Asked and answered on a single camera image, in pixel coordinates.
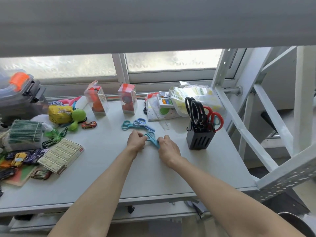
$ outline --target red toy car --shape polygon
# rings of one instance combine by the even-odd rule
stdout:
[[[94,128],[97,126],[97,122],[96,121],[91,121],[91,122],[83,122],[81,124],[81,128],[82,129],[86,129],[86,128]]]

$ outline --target green maraca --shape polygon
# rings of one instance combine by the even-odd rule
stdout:
[[[69,130],[74,131],[78,128],[78,122],[81,122],[85,120],[87,114],[82,109],[75,109],[71,113],[71,117],[74,120],[74,122],[69,126]]]

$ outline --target person's left hand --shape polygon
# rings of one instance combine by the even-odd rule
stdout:
[[[147,136],[144,136],[144,134],[134,130],[127,140],[127,147],[138,152],[144,148],[146,140]]]

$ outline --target person's right arm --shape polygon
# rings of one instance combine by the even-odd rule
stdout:
[[[158,141],[160,159],[189,184],[229,236],[304,237],[263,204],[188,162],[168,135]]]

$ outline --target toy in clear box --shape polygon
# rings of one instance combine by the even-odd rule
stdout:
[[[123,83],[118,90],[124,114],[135,114],[137,110],[137,96],[135,86]]]
[[[109,104],[106,101],[103,89],[98,86],[98,81],[92,82],[84,91],[84,95],[94,113],[94,115],[106,115],[109,110]]]

